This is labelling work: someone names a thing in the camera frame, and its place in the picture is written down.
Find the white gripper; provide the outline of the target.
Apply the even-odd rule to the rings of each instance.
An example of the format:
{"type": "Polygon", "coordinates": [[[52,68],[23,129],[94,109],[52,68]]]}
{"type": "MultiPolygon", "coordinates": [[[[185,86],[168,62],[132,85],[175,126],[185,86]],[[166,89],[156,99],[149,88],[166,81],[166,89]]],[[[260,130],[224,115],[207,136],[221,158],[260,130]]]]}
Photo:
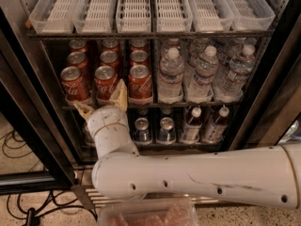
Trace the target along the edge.
{"type": "Polygon", "coordinates": [[[99,158],[113,152],[138,154],[130,136],[125,112],[128,107],[128,91],[122,79],[117,83],[110,102],[113,105],[106,105],[95,111],[91,106],[79,101],[74,101],[73,106],[87,121],[87,129],[95,142],[99,158]]]}

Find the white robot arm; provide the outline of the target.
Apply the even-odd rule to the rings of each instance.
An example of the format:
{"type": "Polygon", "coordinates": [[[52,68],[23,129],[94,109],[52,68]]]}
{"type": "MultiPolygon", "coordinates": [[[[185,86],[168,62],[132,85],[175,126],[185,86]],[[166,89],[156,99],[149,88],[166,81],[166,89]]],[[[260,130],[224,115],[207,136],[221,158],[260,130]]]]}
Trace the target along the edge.
{"type": "Polygon", "coordinates": [[[227,202],[298,209],[301,206],[301,147],[277,145],[223,153],[145,156],[130,137],[120,81],[113,103],[93,109],[73,105],[87,122],[98,161],[92,184],[105,197],[131,199],[178,193],[227,202]]]}

